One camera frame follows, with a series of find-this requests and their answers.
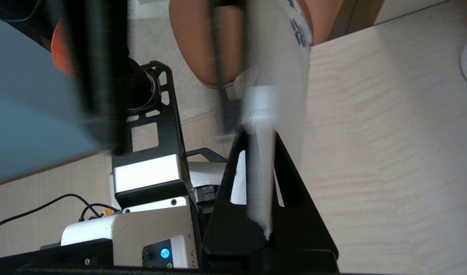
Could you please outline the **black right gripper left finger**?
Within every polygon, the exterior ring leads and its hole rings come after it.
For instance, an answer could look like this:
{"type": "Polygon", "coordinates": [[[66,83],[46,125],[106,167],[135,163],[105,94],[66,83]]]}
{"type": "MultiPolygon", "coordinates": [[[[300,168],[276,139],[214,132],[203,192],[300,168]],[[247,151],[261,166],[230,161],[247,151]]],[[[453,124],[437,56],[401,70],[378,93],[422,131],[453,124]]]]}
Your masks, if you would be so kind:
{"type": "Polygon", "coordinates": [[[201,266],[208,270],[249,270],[251,254],[265,247],[264,230],[252,221],[246,205],[230,201],[241,151],[248,153],[249,134],[238,130],[232,143],[214,209],[201,247],[201,266]]]}

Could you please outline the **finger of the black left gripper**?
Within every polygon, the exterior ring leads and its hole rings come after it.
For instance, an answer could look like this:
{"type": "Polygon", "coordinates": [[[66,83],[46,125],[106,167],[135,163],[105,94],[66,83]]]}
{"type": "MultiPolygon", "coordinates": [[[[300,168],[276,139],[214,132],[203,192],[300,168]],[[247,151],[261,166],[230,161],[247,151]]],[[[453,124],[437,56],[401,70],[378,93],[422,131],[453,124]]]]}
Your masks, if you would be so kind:
{"type": "Polygon", "coordinates": [[[235,79],[247,68],[247,0],[210,0],[209,24],[215,84],[221,96],[222,134],[234,134],[240,120],[241,99],[235,79]]]}
{"type": "Polygon", "coordinates": [[[63,28],[80,96],[80,124],[101,149],[127,151],[127,0],[63,0],[63,28]]]}

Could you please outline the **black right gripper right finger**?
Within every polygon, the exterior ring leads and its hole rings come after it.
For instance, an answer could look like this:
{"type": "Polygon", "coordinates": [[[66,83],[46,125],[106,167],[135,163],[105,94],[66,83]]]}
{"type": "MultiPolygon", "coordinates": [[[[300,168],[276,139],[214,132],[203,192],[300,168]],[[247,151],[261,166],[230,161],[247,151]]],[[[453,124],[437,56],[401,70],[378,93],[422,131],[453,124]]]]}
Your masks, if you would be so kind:
{"type": "Polygon", "coordinates": [[[266,270],[273,273],[337,273],[338,249],[279,134],[274,172],[284,202],[272,196],[272,235],[266,270]]]}

